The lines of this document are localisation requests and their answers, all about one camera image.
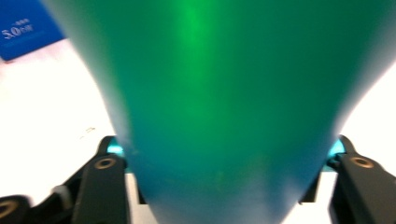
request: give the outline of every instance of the black plastic part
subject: black plastic part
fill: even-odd
[[[339,156],[329,207],[332,223],[395,224],[395,177],[376,161],[358,154],[347,138],[341,140],[346,154]]]
[[[85,167],[73,223],[128,223],[124,169],[116,155],[92,160]]]
[[[13,195],[0,198],[0,223],[22,224],[29,209],[29,201],[24,196]]]
[[[339,166],[340,166],[340,160],[341,160],[341,158],[342,158],[344,155],[346,155],[346,154],[348,154],[348,155],[355,155],[355,154],[356,154],[356,155],[359,155],[359,154],[356,152],[355,148],[353,147],[352,142],[351,142],[347,137],[345,137],[345,136],[343,136],[343,135],[340,135],[340,141],[341,141],[341,143],[342,143],[343,146],[344,146],[345,152],[343,152],[343,153],[337,153],[337,154],[334,156],[334,158],[331,158],[331,159],[329,159],[329,160],[326,162],[326,165],[327,165],[328,167],[333,168],[334,171],[338,171],[338,168],[339,168]]]
[[[320,173],[321,172],[318,172],[317,177],[312,182],[312,184],[309,187],[308,191],[305,193],[304,197],[298,202],[299,204],[301,204],[301,203],[314,203],[315,202],[315,200],[317,199],[318,182],[320,180]]]
[[[74,223],[72,217],[78,217],[75,213],[96,216],[92,220],[78,223],[128,223],[125,162],[116,155],[107,153],[113,139],[114,136],[103,138],[96,154],[63,183],[71,195],[71,207],[64,207],[62,197],[58,193],[52,193],[45,201],[33,208],[23,196],[4,197],[0,198],[0,224],[70,224]],[[108,159],[116,163],[103,169],[109,165]],[[94,168],[98,161],[104,161],[100,163],[100,169]],[[108,219],[102,220],[103,216],[107,216]]]
[[[137,187],[137,197],[139,199],[139,204],[147,204],[142,192],[140,192],[139,187]]]

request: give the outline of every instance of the green funnel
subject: green funnel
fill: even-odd
[[[394,0],[44,2],[159,223],[280,222],[395,58]]]

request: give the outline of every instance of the blue label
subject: blue label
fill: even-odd
[[[64,38],[38,0],[1,0],[0,57],[15,59]]]

